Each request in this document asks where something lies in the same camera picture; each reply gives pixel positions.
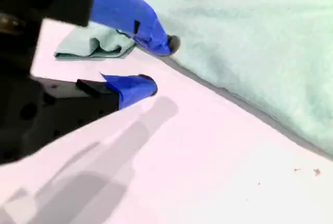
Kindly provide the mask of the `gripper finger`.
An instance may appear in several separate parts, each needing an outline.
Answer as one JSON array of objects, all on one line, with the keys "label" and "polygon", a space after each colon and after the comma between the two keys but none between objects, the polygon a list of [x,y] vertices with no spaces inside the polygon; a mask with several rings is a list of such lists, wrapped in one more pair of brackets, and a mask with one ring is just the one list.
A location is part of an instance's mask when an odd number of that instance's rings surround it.
[{"label": "gripper finger", "polygon": [[77,128],[152,97],[158,92],[157,83],[148,75],[103,74],[102,77],[103,82],[77,80],[75,84],[78,89],[94,99],[93,106],[96,107],[91,117],[78,117]]},{"label": "gripper finger", "polygon": [[87,27],[76,27],[59,44],[56,56],[124,56],[135,46],[155,55],[177,52],[180,39],[166,34],[144,0],[93,0]]}]

